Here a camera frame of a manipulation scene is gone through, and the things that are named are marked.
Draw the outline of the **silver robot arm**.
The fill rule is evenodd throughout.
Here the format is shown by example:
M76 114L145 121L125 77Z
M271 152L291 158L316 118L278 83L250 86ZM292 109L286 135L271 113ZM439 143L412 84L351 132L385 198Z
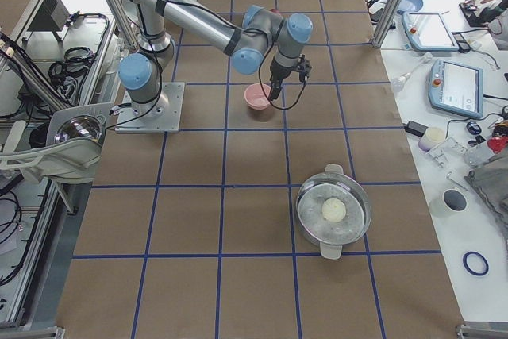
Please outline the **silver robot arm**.
M298 73L306 83L311 70L302 50L313 32L313 23L301 13L283 17L260 6L252 5L236 26L195 0L129 0L139 7L139 14L154 33L144 32L151 41L164 32L164 20L212 44L231 59L233 68L242 75L259 74L268 54L274 56L270 65L269 90L264 97L275 101L283 89L283 81Z

